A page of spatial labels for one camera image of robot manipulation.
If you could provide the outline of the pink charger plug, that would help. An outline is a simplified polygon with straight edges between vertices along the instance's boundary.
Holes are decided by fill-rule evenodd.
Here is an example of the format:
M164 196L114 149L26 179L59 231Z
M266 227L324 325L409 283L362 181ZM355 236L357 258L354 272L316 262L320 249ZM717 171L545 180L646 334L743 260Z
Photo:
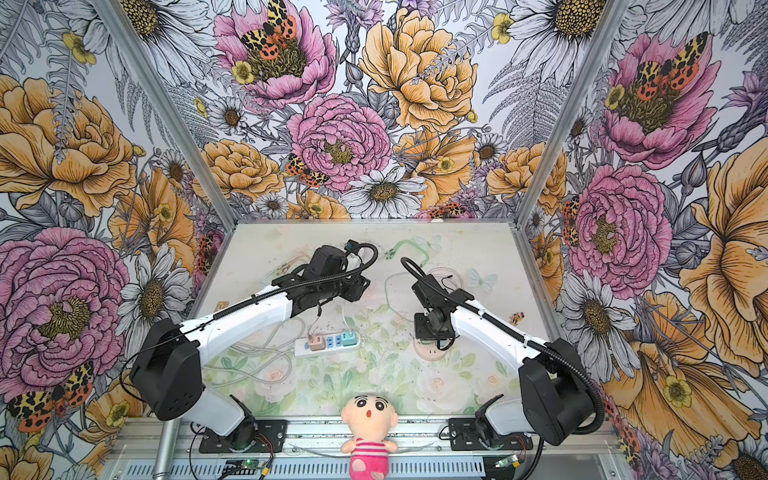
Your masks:
M307 340L307 349L312 352L325 350L327 340L325 335L312 335Z

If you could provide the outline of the white blue power strip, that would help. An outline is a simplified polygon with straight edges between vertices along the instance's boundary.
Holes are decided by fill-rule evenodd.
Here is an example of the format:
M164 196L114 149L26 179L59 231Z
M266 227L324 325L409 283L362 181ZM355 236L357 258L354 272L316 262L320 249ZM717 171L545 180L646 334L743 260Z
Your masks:
M294 356L305 358L332 355L352 351L361 345L361 337L354 330L345 330L333 334L313 334L299 338L294 344Z

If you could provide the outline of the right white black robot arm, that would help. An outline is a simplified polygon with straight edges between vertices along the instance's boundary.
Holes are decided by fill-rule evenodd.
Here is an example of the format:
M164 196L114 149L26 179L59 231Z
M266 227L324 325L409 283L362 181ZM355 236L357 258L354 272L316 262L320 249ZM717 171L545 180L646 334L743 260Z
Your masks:
M571 343L527 334L490 313L470 293L446 289L412 259L403 257L400 263L414 277L412 291L423 308L414 315L418 340L446 350L466 338L517 370L520 397L500 394L484 403L475 413L475 429L490 449L513 434L538 437L523 479L537 469L545 445L559 446L571 435L600 430L604 402Z

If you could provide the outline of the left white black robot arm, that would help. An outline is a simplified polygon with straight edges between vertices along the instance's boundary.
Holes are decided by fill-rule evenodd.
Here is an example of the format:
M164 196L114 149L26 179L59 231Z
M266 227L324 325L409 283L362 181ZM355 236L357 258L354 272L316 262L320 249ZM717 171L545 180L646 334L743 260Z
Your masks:
M258 434L253 414L240 400L206 386L204 366L262 328L321 310L336 298L358 301L370 285L364 273L378 256L370 243L323 245L308 263L238 303L181 323L154 324L125 363L130 394L161 421L184 419L216 435L226 449L247 450Z

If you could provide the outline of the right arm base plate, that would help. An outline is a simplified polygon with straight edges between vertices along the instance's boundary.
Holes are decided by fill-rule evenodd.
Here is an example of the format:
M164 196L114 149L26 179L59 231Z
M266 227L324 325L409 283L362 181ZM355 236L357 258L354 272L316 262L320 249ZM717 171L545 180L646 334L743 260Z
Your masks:
M447 441L455 452L464 451L528 451L533 440L525 433L499 436L489 427L480 427L474 418L453 417L447 421Z

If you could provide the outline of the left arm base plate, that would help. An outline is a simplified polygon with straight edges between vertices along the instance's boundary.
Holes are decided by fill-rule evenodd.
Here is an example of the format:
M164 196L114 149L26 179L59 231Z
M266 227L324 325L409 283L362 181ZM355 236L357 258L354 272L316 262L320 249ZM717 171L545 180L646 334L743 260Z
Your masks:
M198 451L202 454L281 453L288 421L246 419L227 436L206 428Z

